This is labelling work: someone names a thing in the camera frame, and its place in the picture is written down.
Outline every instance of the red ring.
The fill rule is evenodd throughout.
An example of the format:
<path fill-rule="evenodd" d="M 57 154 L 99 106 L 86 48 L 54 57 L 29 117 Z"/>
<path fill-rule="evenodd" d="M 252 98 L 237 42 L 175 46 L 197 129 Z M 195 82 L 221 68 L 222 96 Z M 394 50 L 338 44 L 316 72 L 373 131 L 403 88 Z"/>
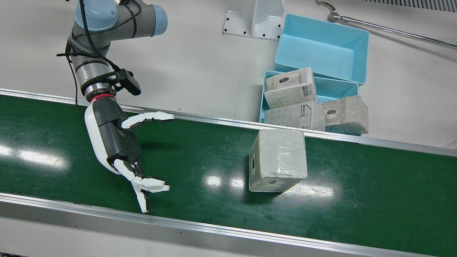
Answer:
<path fill-rule="evenodd" d="M 92 98 L 92 100 L 91 100 L 90 102 L 94 101 L 94 100 L 97 99 L 97 98 L 103 97 L 103 96 L 110 96 L 110 97 L 112 97 L 112 98 L 116 98 L 116 97 L 113 96 L 112 94 L 102 94 L 102 95 L 97 95 L 96 97 Z"/>

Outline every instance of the ventilation grille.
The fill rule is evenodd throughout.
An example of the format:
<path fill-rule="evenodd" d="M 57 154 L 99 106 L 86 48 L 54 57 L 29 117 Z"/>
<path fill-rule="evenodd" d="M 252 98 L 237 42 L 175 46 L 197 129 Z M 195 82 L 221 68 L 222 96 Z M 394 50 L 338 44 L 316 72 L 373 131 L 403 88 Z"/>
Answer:
<path fill-rule="evenodd" d="M 365 0 L 390 5 L 402 5 L 437 11 L 457 12 L 457 0 Z"/>

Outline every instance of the wrapped box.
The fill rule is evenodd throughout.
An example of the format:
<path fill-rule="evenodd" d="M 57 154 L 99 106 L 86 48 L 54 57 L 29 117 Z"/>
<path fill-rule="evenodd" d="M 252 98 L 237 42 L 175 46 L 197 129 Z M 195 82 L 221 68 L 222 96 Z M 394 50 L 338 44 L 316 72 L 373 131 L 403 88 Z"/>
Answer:
<path fill-rule="evenodd" d="M 311 68 L 266 78 L 264 96 L 270 109 L 316 101 L 316 84 Z"/>
<path fill-rule="evenodd" d="M 265 111 L 265 123 L 325 131 L 325 111 L 315 101 Z"/>
<path fill-rule="evenodd" d="M 360 96 L 320 104 L 326 112 L 325 131 L 348 135 L 368 133 L 368 108 Z"/>
<path fill-rule="evenodd" d="M 303 133 L 260 130 L 249 154 L 249 190 L 284 192 L 308 176 Z"/>

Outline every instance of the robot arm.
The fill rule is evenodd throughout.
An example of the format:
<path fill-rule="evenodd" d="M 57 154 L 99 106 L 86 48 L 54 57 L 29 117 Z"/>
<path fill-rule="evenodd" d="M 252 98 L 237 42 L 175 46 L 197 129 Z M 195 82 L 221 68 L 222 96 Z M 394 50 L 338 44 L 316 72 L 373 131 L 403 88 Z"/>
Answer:
<path fill-rule="evenodd" d="M 106 169 L 131 182 L 143 213 L 149 211 L 149 192 L 168 191 L 170 187 L 164 181 L 144 178 L 141 147 L 132 129 L 146 121 L 168 121 L 174 116 L 147 112 L 127 118 L 116 93 L 126 88 L 139 95 L 141 90 L 133 73 L 117 67 L 106 53 L 111 40 L 160 35 L 166 25 L 163 9 L 142 0 L 122 0 L 119 5 L 112 0 L 79 0 L 67 47 L 73 50 L 70 57 L 81 92 L 90 102 L 85 124 L 95 155 Z"/>

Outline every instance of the barcode label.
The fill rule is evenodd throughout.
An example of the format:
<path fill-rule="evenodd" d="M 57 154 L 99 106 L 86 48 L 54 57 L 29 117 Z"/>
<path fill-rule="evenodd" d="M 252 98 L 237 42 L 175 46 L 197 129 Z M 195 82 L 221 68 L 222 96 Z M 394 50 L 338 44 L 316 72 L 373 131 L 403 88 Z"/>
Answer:
<path fill-rule="evenodd" d="M 309 106 L 307 104 L 303 104 L 300 112 L 300 118 L 309 118 Z"/>
<path fill-rule="evenodd" d="M 303 96 L 304 97 L 307 97 L 307 96 L 311 95 L 311 91 L 309 89 L 309 85 L 302 86 L 302 89 L 303 89 Z"/>

